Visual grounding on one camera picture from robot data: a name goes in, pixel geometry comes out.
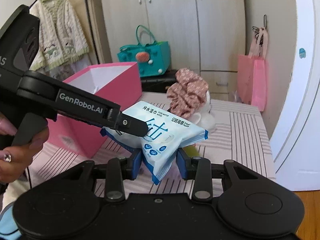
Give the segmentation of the left hand painted nails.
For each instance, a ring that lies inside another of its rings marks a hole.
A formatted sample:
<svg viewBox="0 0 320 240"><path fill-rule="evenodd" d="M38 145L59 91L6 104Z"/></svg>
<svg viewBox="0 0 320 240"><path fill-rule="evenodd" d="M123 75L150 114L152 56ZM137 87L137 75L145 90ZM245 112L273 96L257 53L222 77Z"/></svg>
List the left hand painted nails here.
<svg viewBox="0 0 320 240"><path fill-rule="evenodd" d="M10 146L1 150L1 183L11 183L23 174L33 162L33 157L43 149L49 138L49 129L46 127L34 135L31 143L23 146Z"/></svg>

